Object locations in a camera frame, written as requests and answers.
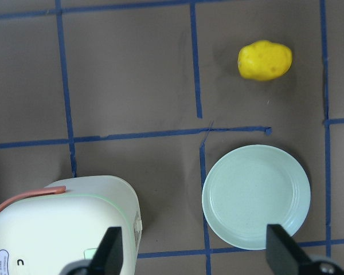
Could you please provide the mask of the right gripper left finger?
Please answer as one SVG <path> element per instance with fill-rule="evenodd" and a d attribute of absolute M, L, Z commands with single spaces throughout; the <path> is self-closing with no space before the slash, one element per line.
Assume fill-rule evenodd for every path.
<path fill-rule="evenodd" d="M 122 228 L 109 227 L 91 263 L 88 274 L 121 274 L 123 266 Z"/>

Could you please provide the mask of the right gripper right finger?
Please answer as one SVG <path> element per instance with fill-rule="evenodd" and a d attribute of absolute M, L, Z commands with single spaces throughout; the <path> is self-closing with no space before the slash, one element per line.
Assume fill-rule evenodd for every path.
<path fill-rule="evenodd" d="M 312 261 L 279 224 L 267 225 L 266 260 L 273 274 L 306 274 Z"/>

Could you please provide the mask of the green plate near right arm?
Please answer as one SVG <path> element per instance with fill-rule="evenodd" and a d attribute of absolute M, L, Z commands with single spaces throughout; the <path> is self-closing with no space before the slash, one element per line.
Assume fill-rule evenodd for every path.
<path fill-rule="evenodd" d="M 263 250 L 267 225 L 279 224 L 294 235 L 311 202 L 308 176 L 289 153 L 268 145 L 237 148 L 208 172 L 202 189 L 207 224 L 224 242 Z"/>

